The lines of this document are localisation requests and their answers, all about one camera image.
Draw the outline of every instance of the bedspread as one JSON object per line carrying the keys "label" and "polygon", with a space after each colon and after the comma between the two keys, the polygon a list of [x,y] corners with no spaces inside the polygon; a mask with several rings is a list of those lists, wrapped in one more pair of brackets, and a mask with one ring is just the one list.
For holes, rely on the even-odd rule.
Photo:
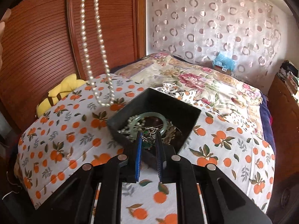
{"label": "bedspread", "polygon": [[[38,208],[82,164],[106,163],[123,149],[106,120],[146,87],[113,75],[116,101],[97,104],[87,84],[53,106],[23,133],[19,161],[28,194]],[[108,102],[105,75],[95,79],[101,100]],[[196,126],[179,154],[193,164],[216,164],[264,212],[272,192],[275,157],[271,146],[207,109],[203,103]],[[177,223],[175,185],[159,183],[157,172],[141,165],[140,182],[123,184],[123,223]]]}
{"label": "bedspread", "polygon": [[229,122],[245,129],[249,128],[251,123],[256,124],[253,131],[250,131],[263,139],[260,90],[231,76],[180,61],[165,53],[146,56],[141,61],[121,68],[116,74],[149,87],[174,83],[184,91],[195,90],[196,100],[217,109]]}

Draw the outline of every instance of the hanging pearl necklace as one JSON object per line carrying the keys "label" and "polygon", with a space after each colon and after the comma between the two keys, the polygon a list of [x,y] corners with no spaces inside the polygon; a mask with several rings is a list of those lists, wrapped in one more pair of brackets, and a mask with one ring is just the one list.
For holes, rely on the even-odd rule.
{"label": "hanging pearl necklace", "polygon": [[80,18],[81,18],[81,38],[82,38],[82,47],[84,50],[84,57],[85,57],[85,64],[87,68],[87,73],[89,76],[89,81],[91,82],[91,87],[92,87],[92,92],[97,100],[97,102],[104,107],[108,107],[114,102],[114,91],[113,91],[113,86],[112,86],[112,79],[110,75],[110,70],[107,62],[107,56],[106,56],[106,50],[104,46],[104,40],[103,40],[103,35],[102,35],[102,29],[101,29],[101,22],[100,22],[100,16],[99,16],[99,0],[94,0],[94,9],[95,9],[95,21],[97,24],[97,32],[98,32],[98,39],[99,39],[99,44],[100,44],[100,49],[101,49],[101,54],[102,54],[102,60],[103,64],[105,67],[105,72],[106,72],[106,78],[108,81],[108,89],[109,89],[109,96],[110,100],[109,103],[105,104],[100,101],[100,96],[99,93],[96,91],[97,87],[95,86],[95,83],[92,81],[94,79],[92,75],[92,68],[90,65],[90,60],[89,60],[89,54],[88,54],[88,49],[87,49],[87,42],[86,42],[86,32],[85,32],[85,0],[81,0],[81,6],[80,6]]}

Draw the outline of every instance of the open jewelry box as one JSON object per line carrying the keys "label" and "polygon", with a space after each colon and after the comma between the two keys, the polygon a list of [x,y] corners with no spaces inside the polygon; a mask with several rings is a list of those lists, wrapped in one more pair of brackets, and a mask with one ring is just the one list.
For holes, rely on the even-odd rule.
{"label": "open jewelry box", "polygon": [[[128,119],[131,116],[145,112],[162,114],[181,132],[179,141],[175,145],[171,143],[176,153],[178,153],[195,126],[201,110],[155,89],[147,88],[108,119],[107,126],[114,140],[124,147],[128,144],[133,144],[119,131],[128,124]],[[142,160],[154,169],[156,169],[155,155],[155,147],[142,149]]]}

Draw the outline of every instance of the yellow plush toy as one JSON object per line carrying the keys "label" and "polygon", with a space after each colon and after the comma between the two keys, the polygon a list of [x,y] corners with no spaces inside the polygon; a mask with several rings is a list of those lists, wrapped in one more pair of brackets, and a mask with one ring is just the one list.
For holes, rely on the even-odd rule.
{"label": "yellow plush toy", "polygon": [[49,91],[48,97],[42,101],[36,107],[37,117],[42,116],[45,112],[47,112],[53,105],[57,104],[59,100],[67,96],[73,90],[78,87],[81,87],[86,82],[84,80],[78,79],[76,74],[71,74],[65,77],[60,84],[54,87]]}
{"label": "yellow plush toy", "polygon": [[77,75],[71,74],[65,77],[60,84],[49,91],[49,97],[56,97],[58,93],[71,92],[85,83],[84,80],[77,80]]}

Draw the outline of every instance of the metal screw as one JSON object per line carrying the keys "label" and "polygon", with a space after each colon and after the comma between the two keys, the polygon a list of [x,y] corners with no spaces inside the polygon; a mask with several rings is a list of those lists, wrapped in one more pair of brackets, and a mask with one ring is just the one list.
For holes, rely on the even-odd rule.
{"label": "metal screw", "polygon": [[172,159],[173,161],[179,161],[179,160],[181,159],[181,157],[180,157],[179,155],[172,155],[172,156],[171,156],[171,159]]}
{"label": "metal screw", "polygon": [[216,170],[216,166],[212,163],[209,163],[207,165],[207,169],[210,170],[210,171],[215,171]]}
{"label": "metal screw", "polygon": [[120,161],[124,161],[124,160],[127,159],[127,155],[125,155],[125,154],[120,154],[120,155],[118,155],[117,158],[118,158]]}
{"label": "metal screw", "polygon": [[88,171],[88,170],[90,170],[92,168],[92,166],[91,166],[91,164],[89,164],[89,163],[86,163],[86,164],[84,164],[83,166],[82,166],[82,169],[84,170],[84,171]]}

